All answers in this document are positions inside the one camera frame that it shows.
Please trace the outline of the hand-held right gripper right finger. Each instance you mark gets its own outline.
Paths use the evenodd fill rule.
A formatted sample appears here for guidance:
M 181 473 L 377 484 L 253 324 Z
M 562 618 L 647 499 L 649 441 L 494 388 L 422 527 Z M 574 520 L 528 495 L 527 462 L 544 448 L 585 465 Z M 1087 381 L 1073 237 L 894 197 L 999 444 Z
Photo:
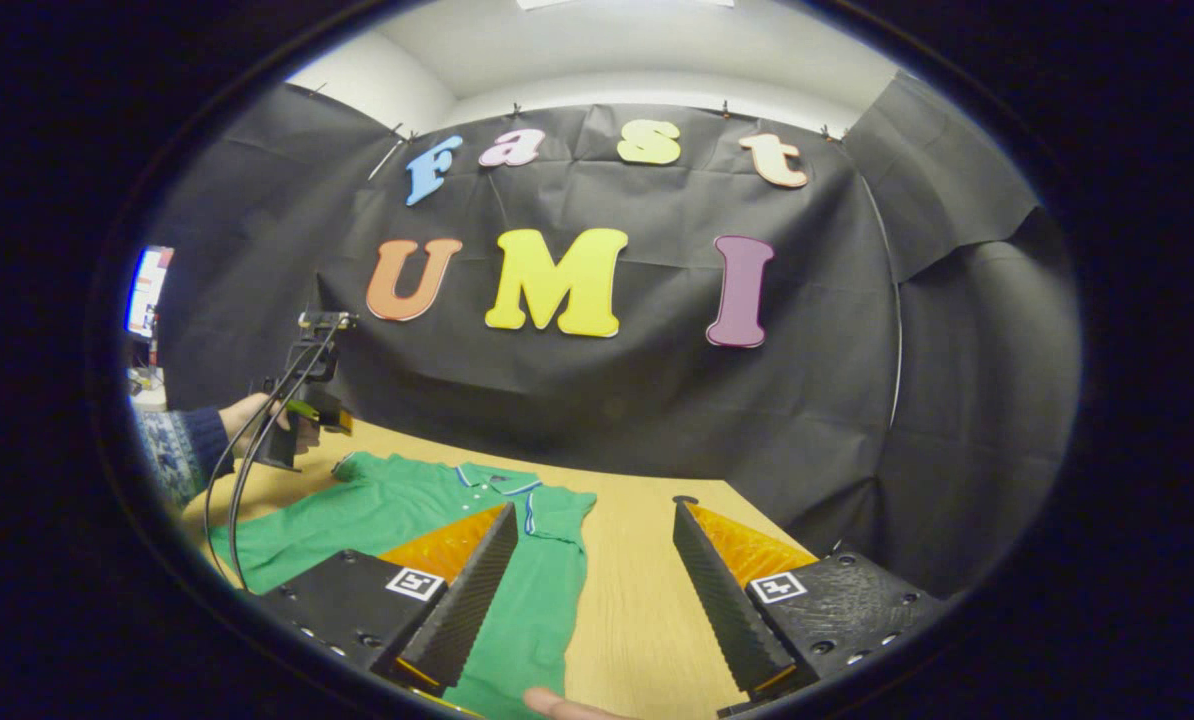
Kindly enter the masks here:
M 675 550 L 745 694 L 726 716 L 857 673 L 944 614 L 944 598 L 848 544 L 816 556 L 697 498 L 673 506 Z

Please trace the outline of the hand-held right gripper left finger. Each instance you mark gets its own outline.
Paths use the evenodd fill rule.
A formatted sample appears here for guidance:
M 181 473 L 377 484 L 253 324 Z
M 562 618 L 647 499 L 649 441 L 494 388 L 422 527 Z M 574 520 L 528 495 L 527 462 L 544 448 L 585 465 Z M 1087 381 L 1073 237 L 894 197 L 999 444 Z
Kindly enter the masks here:
M 437 700 L 463 675 L 518 539 L 501 503 L 378 555 L 337 550 L 258 602 L 341 664 Z

